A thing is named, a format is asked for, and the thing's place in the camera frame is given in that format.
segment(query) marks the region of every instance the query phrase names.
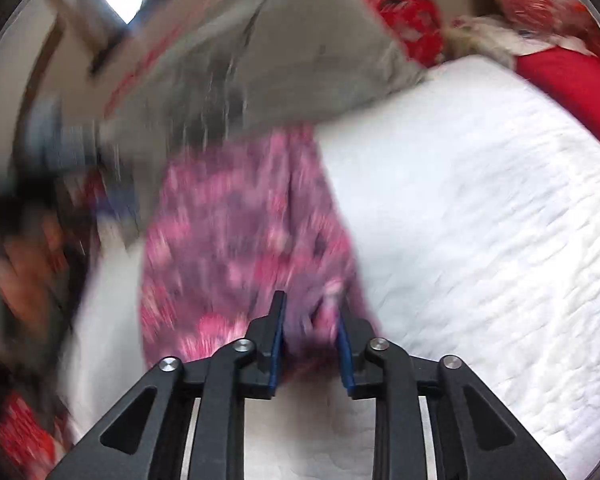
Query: red floral fabric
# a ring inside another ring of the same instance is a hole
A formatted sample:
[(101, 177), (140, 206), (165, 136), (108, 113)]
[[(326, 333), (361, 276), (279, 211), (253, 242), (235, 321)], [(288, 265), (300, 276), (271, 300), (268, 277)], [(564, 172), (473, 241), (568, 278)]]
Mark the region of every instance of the red floral fabric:
[(149, 227), (141, 327), (149, 365), (210, 356), (287, 294), (285, 344), (307, 357), (336, 338), (348, 295), (363, 315), (349, 237), (312, 130), (298, 127), (171, 163)]
[[(62, 434), (61, 421), (56, 430)], [(27, 480), (43, 480), (62, 458), (64, 446), (40, 428), (31, 408), (18, 394), (5, 402), (0, 419), (0, 446)]]
[(407, 56), (426, 67), (440, 61), (440, 11), (433, 0), (366, 0), (402, 41)]
[(551, 34), (557, 28), (553, 0), (499, 0), (507, 19), (518, 27)]

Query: white wall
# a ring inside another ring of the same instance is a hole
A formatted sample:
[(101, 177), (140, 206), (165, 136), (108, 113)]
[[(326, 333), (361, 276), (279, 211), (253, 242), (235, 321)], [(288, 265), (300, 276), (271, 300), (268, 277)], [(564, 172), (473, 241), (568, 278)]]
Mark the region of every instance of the white wall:
[(55, 12), (44, 0), (31, 0), (0, 40), (0, 182), (10, 161), (31, 70), (55, 19)]
[(62, 119), (71, 126), (98, 118), (104, 96), (99, 96), (89, 76), (93, 55), (68, 25), (38, 88), (39, 99), (62, 99)]

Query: pink floral fabric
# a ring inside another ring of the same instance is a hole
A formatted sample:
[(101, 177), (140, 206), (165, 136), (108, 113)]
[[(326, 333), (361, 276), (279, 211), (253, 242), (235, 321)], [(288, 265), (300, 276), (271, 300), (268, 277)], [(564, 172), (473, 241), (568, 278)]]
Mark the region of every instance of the pink floral fabric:
[(364, 311), (351, 245), (308, 126), (186, 153), (171, 163), (149, 228), (141, 293), (144, 354), (183, 361), (240, 338), (284, 290), (287, 350), (333, 344), (347, 295)]

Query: white quilted mattress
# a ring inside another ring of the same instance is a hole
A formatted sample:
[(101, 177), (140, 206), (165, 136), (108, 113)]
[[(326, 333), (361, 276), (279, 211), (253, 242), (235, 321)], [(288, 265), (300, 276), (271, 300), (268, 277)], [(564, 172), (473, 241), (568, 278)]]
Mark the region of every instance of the white quilted mattress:
[[(569, 480), (586, 478), (600, 459), (600, 144), (480, 57), (317, 139), (383, 335), (462, 357)], [(78, 434), (142, 373), (141, 250), (109, 258), (76, 324)], [(339, 380), (247, 402), (247, 479), (368, 479), (373, 444), (373, 401)]]

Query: metal screw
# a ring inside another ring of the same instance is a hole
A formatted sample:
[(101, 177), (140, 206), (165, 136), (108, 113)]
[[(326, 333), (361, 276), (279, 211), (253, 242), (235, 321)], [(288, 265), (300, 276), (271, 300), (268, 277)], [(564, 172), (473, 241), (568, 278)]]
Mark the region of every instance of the metal screw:
[(389, 348), (389, 342), (384, 337), (376, 337), (369, 342), (369, 346), (373, 350), (382, 351)]
[(158, 366), (163, 372), (173, 372), (177, 370), (179, 361), (175, 357), (165, 357)]
[(248, 339), (238, 339), (238, 341), (234, 343), (234, 350), (236, 352), (250, 352), (253, 350), (253, 341)]
[(442, 364), (451, 370), (456, 370), (456, 368), (462, 366), (462, 359), (455, 355), (445, 355), (445, 357), (442, 359)]

